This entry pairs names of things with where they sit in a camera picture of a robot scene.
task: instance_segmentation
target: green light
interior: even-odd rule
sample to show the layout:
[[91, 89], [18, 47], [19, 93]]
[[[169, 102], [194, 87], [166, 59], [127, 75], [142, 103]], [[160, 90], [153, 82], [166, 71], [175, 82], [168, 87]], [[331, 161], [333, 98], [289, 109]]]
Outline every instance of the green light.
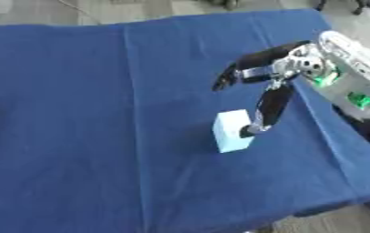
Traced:
[[336, 68], [327, 76], [318, 76], [313, 79], [314, 83], [319, 87], [330, 86], [341, 76], [341, 71]]
[[347, 97], [349, 102], [361, 109], [370, 105], [370, 96], [363, 93], [350, 92]]

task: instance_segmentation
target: cable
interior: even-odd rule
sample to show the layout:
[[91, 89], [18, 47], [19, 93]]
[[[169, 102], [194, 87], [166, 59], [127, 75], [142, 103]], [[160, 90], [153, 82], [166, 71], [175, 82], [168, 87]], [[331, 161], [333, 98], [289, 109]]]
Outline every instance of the cable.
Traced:
[[88, 13], [87, 11], [79, 8], [78, 6], [76, 5], [72, 5], [68, 2], [66, 2], [65, 0], [57, 0], [59, 3], [63, 4], [63, 5], [66, 5], [70, 8], [73, 8], [75, 10], [77, 10], [78, 12], [82, 13], [83, 15], [89, 17], [94, 23], [96, 23], [97, 25], [103, 25], [100, 20], [98, 20], [97, 18], [95, 18], [92, 14]]

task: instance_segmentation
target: white cube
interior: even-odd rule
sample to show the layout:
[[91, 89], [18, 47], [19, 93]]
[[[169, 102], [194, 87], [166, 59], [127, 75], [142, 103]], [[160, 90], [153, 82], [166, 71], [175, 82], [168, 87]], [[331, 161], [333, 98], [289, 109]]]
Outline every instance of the white cube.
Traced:
[[250, 123], [245, 109], [219, 113], [213, 124], [213, 134], [219, 151], [226, 153], [249, 147], [254, 137], [241, 138], [240, 131]]

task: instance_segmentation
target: blue tablecloth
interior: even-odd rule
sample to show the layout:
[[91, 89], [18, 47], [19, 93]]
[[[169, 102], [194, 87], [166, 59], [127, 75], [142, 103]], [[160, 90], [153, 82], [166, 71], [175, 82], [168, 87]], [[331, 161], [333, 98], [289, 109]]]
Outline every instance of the blue tablecloth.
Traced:
[[0, 26], [0, 232], [240, 232], [370, 200], [370, 145], [303, 81], [281, 122], [219, 154], [237, 57], [314, 39], [312, 10]]

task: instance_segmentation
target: floor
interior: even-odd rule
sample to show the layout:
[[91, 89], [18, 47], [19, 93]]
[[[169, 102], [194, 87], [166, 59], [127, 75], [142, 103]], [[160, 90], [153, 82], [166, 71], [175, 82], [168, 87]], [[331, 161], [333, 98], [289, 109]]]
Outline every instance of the floor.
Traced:
[[[225, 12], [203, 0], [64, 0], [85, 12], [60, 4], [57, 0], [0, 0], [0, 25], [49, 24], [93, 25], [142, 21], [170, 15], [197, 15]], [[312, 0], [241, 0], [236, 11], [294, 9], [312, 7]], [[351, 15], [352, 0], [330, 0], [323, 14], [337, 31], [370, 46], [370, 10]], [[311, 218], [286, 218], [275, 224], [276, 233], [370, 233], [370, 210], [342, 208]]]

